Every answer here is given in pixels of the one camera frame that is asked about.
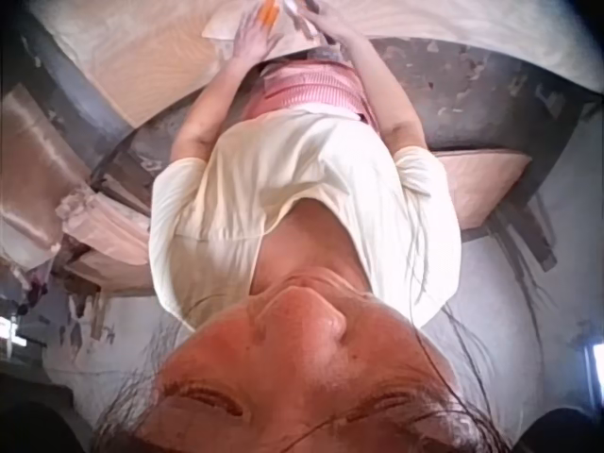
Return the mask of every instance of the white shirt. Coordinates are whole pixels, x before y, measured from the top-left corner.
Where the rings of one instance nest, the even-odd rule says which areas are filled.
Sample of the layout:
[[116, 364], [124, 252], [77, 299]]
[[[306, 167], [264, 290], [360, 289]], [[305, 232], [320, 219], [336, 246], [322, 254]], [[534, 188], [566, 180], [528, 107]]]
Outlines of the white shirt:
[[149, 244], [161, 305], [190, 329], [249, 295], [262, 237], [301, 198], [350, 235], [372, 293], [416, 327], [457, 290], [461, 239], [443, 165], [391, 157], [345, 109], [306, 105], [239, 123], [210, 162], [181, 159], [155, 181]]

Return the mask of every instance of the orange pen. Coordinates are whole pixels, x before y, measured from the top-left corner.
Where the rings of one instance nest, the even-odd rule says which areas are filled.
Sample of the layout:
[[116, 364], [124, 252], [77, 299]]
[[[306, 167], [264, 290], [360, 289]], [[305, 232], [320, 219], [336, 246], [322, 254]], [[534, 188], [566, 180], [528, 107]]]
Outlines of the orange pen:
[[275, 5], [275, 0], [264, 0], [264, 5], [258, 13], [258, 20], [262, 22], [263, 26], [270, 29], [277, 21], [278, 14], [279, 7]]

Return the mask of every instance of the bright light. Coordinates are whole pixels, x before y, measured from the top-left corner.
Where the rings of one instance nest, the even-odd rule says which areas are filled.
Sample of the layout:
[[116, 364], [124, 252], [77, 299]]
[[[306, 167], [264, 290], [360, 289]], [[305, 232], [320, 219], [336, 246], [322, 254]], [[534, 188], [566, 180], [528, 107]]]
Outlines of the bright light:
[[594, 344], [594, 357], [596, 358], [597, 381], [600, 384], [600, 397], [604, 402], [604, 343]]
[[0, 316], [0, 338], [4, 338], [8, 340], [12, 336], [13, 344], [17, 344], [18, 346], [27, 346], [27, 340], [25, 338], [18, 337], [15, 334], [16, 328], [13, 328], [13, 324], [7, 318], [3, 318]]

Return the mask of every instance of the pink pants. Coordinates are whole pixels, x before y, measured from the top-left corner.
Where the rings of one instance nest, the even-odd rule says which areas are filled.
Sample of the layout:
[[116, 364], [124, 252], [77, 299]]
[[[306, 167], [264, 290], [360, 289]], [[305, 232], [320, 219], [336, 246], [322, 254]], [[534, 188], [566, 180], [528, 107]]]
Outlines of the pink pants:
[[288, 61], [267, 67], [243, 118], [250, 120], [269, 111], [308, 103], [349, 109], [377, 130], [357, 73], [344, 64], [323, 60]]

